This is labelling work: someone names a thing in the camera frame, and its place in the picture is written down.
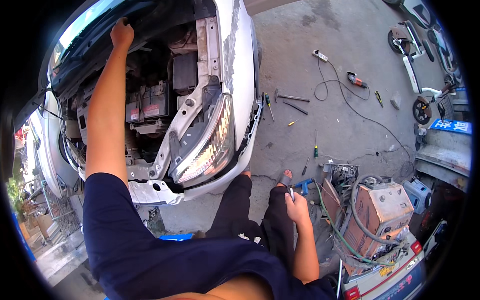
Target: power strip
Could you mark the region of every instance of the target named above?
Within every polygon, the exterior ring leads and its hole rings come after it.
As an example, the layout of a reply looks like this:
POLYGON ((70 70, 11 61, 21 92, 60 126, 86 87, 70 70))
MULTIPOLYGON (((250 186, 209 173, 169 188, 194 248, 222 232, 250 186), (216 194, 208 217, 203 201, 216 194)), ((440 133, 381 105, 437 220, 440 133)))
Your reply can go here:
POLYGON ((325 55, 323 55, 322 53, 320 53, 320 51, 319 51, 318 49, 317 49, 317 50, 314 50, 314 51, 312 52, 312 55, 315 56, 315 57, 317 57, 317 58, 319 58, 319 59, 321 59, 323 62, 327 62, 327 60, 328 60, 328 57, 325 56, 325 55))

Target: screwdriver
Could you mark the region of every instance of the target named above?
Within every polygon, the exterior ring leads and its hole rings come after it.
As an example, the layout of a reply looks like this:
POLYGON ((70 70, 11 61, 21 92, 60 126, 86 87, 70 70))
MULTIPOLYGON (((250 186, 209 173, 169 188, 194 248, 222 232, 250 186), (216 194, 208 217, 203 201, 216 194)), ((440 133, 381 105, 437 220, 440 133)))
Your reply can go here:
POLYGON ((303 167, 303 172, 301 173, 301 175, 305 175, 305 172, 307 171, 307 166, 308 166, 308 162, 310 161, 310 157, 307 158, 307 163, 305 164, 305 166, 303 167))
POLYGON ((318 147, 317 147, 317 130, 315 129, 315 151, 313 152, 315 158, 318 157, 318 147))
POLYGON ((293 125, 293 123, 295 123, 295 122, 298 121, 298 120, 300 120, 300 119, 296 119, 295 121, 288 123, 288 125, 289 125, 289 126, 290 126, 290 125, 293 125))
POLYGON ((270 107, 270 97, 267 93, 265 93, 265 101, 267 102, 268 108, 270 109, 270 113, 272 114, 272 120, 275 122, 275 118, 273 117, 272 108, 270 107))

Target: bare foot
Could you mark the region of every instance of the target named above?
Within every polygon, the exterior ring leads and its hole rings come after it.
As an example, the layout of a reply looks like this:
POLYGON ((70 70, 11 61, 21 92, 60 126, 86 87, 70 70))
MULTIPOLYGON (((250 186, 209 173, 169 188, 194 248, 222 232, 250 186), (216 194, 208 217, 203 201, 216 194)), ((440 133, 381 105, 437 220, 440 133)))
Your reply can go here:
POLYGON ((247 175, 248 178, 252 178, 252 172, 250 171, 243 171, 242 173, 240 173, 240 175, 247 175))
MULTIPOLYGON (((283 174, 287 175, 288 177, 290 177, 290 179, 292 178, 292 171, 290 171, 289 169, 286 169, 285 172, 283 172, 283 174)), ((285 186, 285 184, 283 183, 277 183, 276 184, 276 187, 277 186, 285 186)))

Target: front bumper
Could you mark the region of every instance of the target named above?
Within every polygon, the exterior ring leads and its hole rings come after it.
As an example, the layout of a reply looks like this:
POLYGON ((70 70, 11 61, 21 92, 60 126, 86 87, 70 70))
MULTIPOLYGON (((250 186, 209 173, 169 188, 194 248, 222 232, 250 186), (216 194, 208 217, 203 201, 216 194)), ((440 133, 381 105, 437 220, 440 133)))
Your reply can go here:
POLYGON ((241 151, 237 164, 222 177, 213 181, 207 182, 203 185, 187 189, 184 193, 174 193, 162 180, 148 180, 146 183, 138 183, 129 181, 128 187, 132 202, 138 205, 175 205, 181 201, 193 200, 208 192, 222 192, 230 182, 237 177, 248 165, 252 156, 253 144, 257 134, 258 123, 264 108, 263 102, 260 99, 256 100, 258 105, 257 111, 253 114, 251 121, 252 126, 245 138, 247 143, 245 148, 241 151))

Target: black pants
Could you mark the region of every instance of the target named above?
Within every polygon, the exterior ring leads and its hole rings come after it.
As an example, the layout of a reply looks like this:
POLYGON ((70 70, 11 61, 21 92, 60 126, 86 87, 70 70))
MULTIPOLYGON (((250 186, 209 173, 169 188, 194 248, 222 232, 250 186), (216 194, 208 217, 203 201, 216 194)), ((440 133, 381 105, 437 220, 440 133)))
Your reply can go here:
POLYGON ((270 191, 268 208, 262 223, 248 219, 252 181, 247 175, 238 175, 225 190, 207 238, 236 237, 243 233, 251 241, 260 237, 260 243, 291 271, 293 265, 293 222, 287 215, 285 193, 287 188, 274 187, 270 191))

